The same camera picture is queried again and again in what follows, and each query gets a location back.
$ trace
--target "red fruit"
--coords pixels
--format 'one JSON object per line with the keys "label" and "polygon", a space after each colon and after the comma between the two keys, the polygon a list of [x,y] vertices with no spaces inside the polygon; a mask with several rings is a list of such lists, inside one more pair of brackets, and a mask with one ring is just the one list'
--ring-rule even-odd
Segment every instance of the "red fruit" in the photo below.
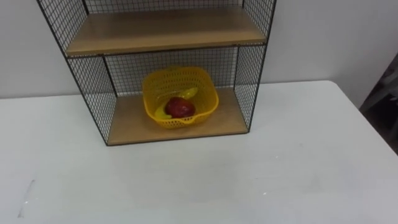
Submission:
{"label": "red fruit", "polygon": [[167,102],[165,112],[173,118],[186,118],[195,114],[195,106],[181,97],[172,97]]}

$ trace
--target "yellow banana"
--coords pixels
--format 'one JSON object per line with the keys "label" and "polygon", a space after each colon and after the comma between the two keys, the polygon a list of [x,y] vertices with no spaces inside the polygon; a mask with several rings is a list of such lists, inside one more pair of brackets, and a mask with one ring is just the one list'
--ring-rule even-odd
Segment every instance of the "yellow banana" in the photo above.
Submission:
{"label": "yellow banana", "polygon": [[157,119],[171,119],[172,116],[169,114],[166,114],[164,111],[164,108],[166,107],[167,101],[162,103],[155,111],[155,118]]}
{"label": "yellow banana", "polygon": [[198,87],[193,87],[182,91],[180,94],[178,94],[178,96],[187,100],[194,97],[197,93],[198,93]]}

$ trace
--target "table surface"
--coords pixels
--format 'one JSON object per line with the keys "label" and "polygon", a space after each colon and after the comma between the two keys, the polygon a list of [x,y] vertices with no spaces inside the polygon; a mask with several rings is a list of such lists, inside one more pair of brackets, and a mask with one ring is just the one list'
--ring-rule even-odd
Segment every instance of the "table surface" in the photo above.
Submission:
{"label": "table surface", "polygon": [[332,82],[249,134],[106,147],[81,96],[0,100],[1,223],[398,223],[398,157]]}

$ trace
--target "wooden shelf board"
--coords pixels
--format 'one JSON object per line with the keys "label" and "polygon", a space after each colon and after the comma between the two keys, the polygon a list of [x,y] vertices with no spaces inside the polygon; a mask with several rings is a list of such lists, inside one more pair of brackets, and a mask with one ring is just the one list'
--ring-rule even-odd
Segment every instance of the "wooden shelf board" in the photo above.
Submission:
{"label": "wooden shelf board", "polygon": [[265,41],[240,7],[90,14],[67,54],[120,54]]}
{"label": "wooden shelf board", "polygon": [[218,96],[220,103],[217,110],[204,123],[178,129],[164,129],[150,119],[145,113],[142,96],[119,97],[108,144],[118,145],[247,133],[248,129],[233,89],[219,89]]}

